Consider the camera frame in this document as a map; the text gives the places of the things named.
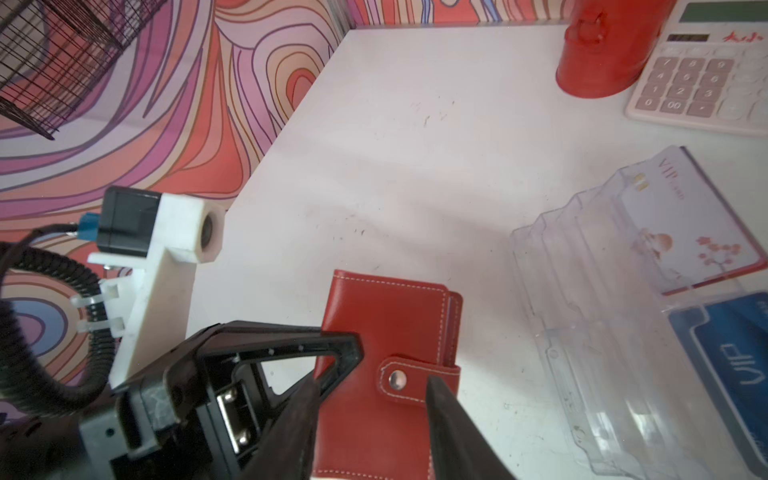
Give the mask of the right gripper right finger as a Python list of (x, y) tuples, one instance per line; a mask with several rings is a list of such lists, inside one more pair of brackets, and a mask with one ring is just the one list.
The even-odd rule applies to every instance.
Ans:
[(428, 377), (426, 409), (436, 479), (516, 479), (442, 378)]

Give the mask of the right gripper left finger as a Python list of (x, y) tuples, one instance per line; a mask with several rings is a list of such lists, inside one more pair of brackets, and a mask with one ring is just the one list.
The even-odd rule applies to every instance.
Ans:
[(302, 380), (240, 479), (310, 479), (320, 404), (317, 381)]

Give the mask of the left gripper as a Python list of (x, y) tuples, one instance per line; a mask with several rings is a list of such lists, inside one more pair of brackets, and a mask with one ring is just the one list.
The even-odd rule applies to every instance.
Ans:
[[(304, 358), (311, 370), (274, 392), (263, 365)], [(1, 476), (238, 479), (256, 449), (256, 420), (279, 416), (306, 379), (326, 400), (363, 358), (356, 333), (216, 324), (72, 415), (4, 424)]]

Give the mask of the red leather card holder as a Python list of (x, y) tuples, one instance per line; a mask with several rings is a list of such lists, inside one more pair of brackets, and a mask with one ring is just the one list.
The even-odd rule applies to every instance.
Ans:
[(313, 477), (434, 478), (427, 381), (458, 391), (462, 308), (441, 284), (335, 271), (322, 329), (357, 334), (363, 359), (320, 406)]

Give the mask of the blue VIP card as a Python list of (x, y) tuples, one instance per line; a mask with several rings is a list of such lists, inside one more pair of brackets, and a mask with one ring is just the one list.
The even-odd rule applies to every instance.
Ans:
[(748, 470), (767, 477), (767, 293), (671, 311), (668, 320)]

